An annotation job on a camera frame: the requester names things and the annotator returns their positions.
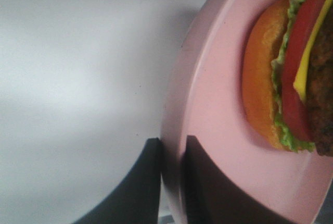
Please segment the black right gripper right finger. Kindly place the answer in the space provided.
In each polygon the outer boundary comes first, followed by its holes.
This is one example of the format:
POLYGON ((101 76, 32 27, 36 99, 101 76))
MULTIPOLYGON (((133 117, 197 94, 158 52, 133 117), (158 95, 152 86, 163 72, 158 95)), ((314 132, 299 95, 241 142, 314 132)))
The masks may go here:
POLYGON ((189 135, 183 158, 188 223, 290 223, 232 182, 189 135))

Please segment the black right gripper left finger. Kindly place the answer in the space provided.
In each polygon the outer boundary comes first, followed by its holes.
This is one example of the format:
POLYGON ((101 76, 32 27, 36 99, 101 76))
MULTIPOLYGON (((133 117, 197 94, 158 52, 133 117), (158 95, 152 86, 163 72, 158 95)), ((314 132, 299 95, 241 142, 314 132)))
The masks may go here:
POLYGON ((120 184, 75 223, 157 223, 162 149, 158 138, 148 139, 120 184))

